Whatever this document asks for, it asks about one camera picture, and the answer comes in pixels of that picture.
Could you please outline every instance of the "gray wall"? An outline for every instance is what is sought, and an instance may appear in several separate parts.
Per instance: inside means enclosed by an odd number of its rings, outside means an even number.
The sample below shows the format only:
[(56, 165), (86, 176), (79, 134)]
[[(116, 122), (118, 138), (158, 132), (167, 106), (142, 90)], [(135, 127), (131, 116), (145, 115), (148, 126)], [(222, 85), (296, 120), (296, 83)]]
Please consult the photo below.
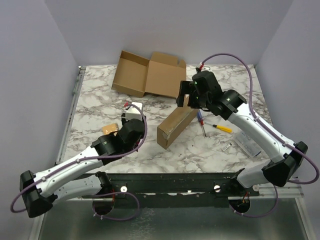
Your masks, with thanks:
[(193, 64), (228, 52), (257, 64), (292, 1), (45, 0), (80, 65), (116, 64), (121, 49), (144, 57), (161, 51)]
[[(320, 1), (295, 0), (259, 61), (256, 71), (274, 125), (305, 141), (320, 167)], [(304, 161), (298, 171), (310, 180), (315, 171)], [(320, 239), (320, 181), (303, 186), (309, 215)]]
[[(53, 166), (78, 66), (43, 0), (0, 3), (0, 238), (24, 240), (33, 220), (13, 214), (20, 173)], [(20, 200), (16, 206), (22, 208)]]

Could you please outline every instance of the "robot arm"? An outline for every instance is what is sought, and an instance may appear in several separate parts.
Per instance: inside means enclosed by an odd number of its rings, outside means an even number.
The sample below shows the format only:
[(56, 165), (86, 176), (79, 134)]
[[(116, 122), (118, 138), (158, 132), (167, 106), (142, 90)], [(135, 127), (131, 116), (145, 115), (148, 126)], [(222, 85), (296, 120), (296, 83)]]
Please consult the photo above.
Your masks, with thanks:
[[(212, 112), (230, 121), (248, 134), (270, 157), (269, 163), (244, 168), (237, 172), (235, 178), (242, 187), (249, 188), (255, 184), (268, 182), (283, 187), (300, 166), (302, 157), (278, 141), (258, 123), (243, 96), (233, 89), (222, 91), (213, 72), (199, 71), (192, 77), (192, 81), (182, 81), (176, 100), (178, 107), (183, 106), (185, 95), (189, 95), (188, 106)], [(281, 139), (306, 153), (308, 149), (306, 144), (294, 143), (276, 131), (258, 114), (256, 116)]]
[[(142, 104), (134, 103), (142, 113)], [(54, 204), (79, 196), (110, 193), (112, 185), (105, 172), (97, 172), (86, 178), (84, 173), (120, 159), (134, 150), (145, 134), (145, 123), (137, 109), (130, 107), (122, 115), (122, 128), (117, 132), (100, 136), (78, 155), (45, 171), (20, 175), (20, 191), (30, 218), (50, 210)]]

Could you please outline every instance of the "white marble surface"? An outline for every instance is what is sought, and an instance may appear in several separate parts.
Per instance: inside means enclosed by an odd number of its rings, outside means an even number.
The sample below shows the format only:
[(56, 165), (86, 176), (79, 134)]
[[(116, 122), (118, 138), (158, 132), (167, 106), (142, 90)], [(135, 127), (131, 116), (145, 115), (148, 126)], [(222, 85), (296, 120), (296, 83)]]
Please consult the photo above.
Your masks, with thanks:
[[(196, 118), (181, 133), (174, 143), (163, 149), (156, 142), (157, 126), (176, 108), (175, 99), (147, 94), (143, 98), (131, 97), (111, 90), (116, 72), (115, 65), (88, 66), (86, 68), (80, 97), (76, 106), (67, 142), (64, 160), (83, 151), (102, 133), (102, 127), (112, 123), (121, 126), (121, 113), (125, 101), (142, 102), (147, 117), (148, 133), (145, 144), (139, 152), (103, 166), (99, 171), (109, 173), (217, 173), (236, 172), (247, 166), (254, 166), (268, 159), (262, 152), (249, 158), (233, 142), (233, 136), (240, 130), (219, 116), (203, 112), (205, 130)], [(235, 89), (249, 99), (249, 76), (241, 65), (208, 65), (223, 90)], [(253, 76), (254, 109), (271, 122), (254, 67)], [(196, 73), (194, 66), (187, 66), (187, 78)], [(233, 129), (233, 134), (213, 128), (217, 124)], [(233, 143), (227, 151), (222, 148)]]

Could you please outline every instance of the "small metal part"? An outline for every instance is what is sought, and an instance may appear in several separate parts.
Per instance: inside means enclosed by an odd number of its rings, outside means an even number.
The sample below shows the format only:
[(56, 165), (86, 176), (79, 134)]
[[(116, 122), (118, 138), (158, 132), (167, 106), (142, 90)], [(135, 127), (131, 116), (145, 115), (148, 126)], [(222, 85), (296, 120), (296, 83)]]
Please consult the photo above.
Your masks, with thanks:
[(213, 190), (214, 190), (216, 193), (219, 193), (219, 192), (221, 191), (221, 188), (220, 188), (219, 185), (215, 185), (215, 186), (213, 187)]
[(230, 148), (232, 146), (232, 143), (230, 142), (227, 146), (225, 146), (224, 148), (222, 148), (222, 152), (226, 151), (228, 148)]
[(260, 188), (258, 185), (253, 185), (252, 189), (253, 189), (253, 191), (258, 192)]
[(204, 127), (203, 125), (201, 125), (201, 127), (202, 127), (202, 131), (203, 131), (203, 135), (204, 135), (204, 137), (206, 138), (206, 137), (207, 137), (207, 134), (206, 134), (205, 127)]
[(126, 186), (122, 186), (122, 187), (120, 188), (120, 191), (121, 191), (122, 193), (126, 193), (126, 192), (128, 191), (128, 188), (127, 188)]

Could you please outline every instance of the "cardboard box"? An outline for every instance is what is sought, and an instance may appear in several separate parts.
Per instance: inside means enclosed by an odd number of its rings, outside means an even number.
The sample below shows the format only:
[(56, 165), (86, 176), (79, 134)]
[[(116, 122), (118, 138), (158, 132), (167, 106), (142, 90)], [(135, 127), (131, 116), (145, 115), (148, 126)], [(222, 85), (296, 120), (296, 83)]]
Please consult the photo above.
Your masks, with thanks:
[(164, 149), (167, 149), (197, 116), (198, 109), (191, 109), (187, 104), (188, 98), (184, 100), (183, 107), (177, 107), (173, 110), (157, 127), (156, 142)]
[(122, 51), (112, 89), (139, 98), (145, 93), (177, 98), (186, 78), (186, 62), (176, 56), (154, 52), (149, 60)]

